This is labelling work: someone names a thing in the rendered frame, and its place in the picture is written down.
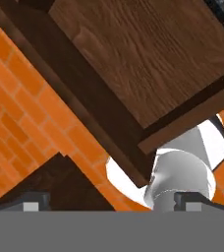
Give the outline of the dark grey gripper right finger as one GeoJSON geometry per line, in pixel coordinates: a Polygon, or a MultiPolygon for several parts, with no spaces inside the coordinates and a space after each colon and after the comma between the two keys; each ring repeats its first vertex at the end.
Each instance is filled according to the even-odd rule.
{"type": "Polygon", "coordinates": [[[224,205],[213,203],[198,192],[177,192],[174,201],[177,212],[201,212],[208,207],[224,211],[224,205]]]}

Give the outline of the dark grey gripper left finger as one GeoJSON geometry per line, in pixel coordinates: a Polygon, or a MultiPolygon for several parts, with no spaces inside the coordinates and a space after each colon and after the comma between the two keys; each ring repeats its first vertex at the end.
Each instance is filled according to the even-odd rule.
{"type": "Polygon", "coordinates": [[[0,211],[5,212],[43,212],[49,211],[50,196],[44,192],[27,192],[14,200],[0,203],[0,211]]]}

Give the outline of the white round cylinder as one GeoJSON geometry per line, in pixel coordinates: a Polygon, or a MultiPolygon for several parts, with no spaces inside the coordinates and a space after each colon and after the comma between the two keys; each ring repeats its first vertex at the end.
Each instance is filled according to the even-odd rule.
{"type": "Polygon", "coordinates": [[[160,147],[150,162],[149,181],[141,187],[113,158],[106,162],[106,175],[128,199],[162,213],[174,209],[179,192],[196,192],[211,200],[216,192],[213,172],[223,161],[224,125],[214,115],[160,147]]]}

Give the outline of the dark brown cabinet corner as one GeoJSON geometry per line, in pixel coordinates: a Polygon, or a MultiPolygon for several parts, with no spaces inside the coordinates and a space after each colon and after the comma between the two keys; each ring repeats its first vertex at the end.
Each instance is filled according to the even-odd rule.
{"type": "Polygon", "coordinates": [[[114,211],[77,165],[60,153],[1,196],[0,203],[27,192],[48,193],[49,211],[114,211]]]}

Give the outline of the dark brown cabinet frame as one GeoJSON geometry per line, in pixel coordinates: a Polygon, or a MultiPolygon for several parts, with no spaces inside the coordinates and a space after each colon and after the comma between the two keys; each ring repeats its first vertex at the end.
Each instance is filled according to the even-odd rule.
{"type": "Polygon", "coordinates": [[[0,27],[135,184],[147,184],[154,154],[138,147],[139,123],[49,15],[0,0],[0,27]]]}

